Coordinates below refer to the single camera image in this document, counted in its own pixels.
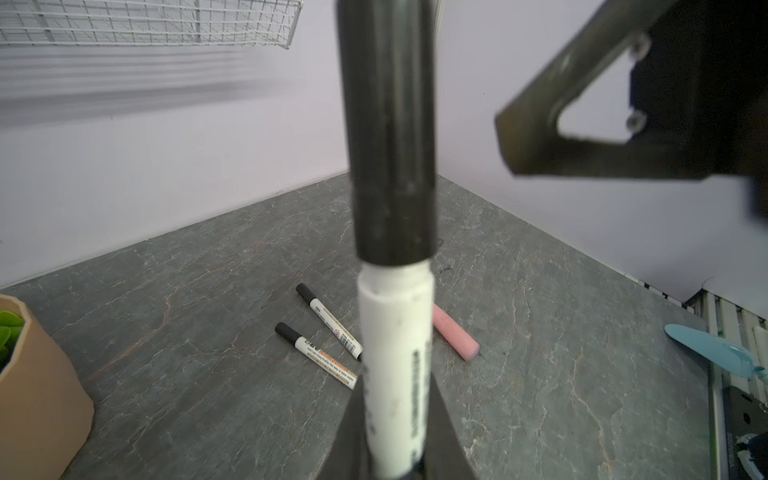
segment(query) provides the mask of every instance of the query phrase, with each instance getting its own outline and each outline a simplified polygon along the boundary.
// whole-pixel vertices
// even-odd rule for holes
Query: potted plant
[[[94,406],[29,308],[0,295],[0,477],[55,480],[91,431]]]

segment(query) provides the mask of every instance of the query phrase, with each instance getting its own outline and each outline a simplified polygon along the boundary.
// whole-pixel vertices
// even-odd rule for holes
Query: pink cylinder
[[[470,337],[449,314],[437,305],[434,305],[432,309],[432,322],[465,361],[474,359],[480,352],[480,345],[475,339]]]

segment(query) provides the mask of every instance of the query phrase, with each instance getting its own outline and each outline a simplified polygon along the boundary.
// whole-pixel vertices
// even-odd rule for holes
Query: succulent
[[[0,371],[8,365],[13,354],[13,347],[18,342],[18,336],[22,334],[24,319],[13,312],[2,310],[0,312]]]

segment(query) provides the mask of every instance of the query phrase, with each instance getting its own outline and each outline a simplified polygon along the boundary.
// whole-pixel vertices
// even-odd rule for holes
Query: wire mesh
[[[0,46],[279,45],[302,0],[0,0]]]

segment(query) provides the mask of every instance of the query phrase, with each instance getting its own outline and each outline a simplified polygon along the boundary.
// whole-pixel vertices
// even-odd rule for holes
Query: gray marble table
[[[294,288],[354,334],[346,176],[6,289],[96,404],[64,475],[312,478],[350,391],[273,329],[360,364]],[[447,180],[436,302],[481,345],[435,334],[432,368],[480,479],[705,478],[707,373],[664,335],[700,319]]]

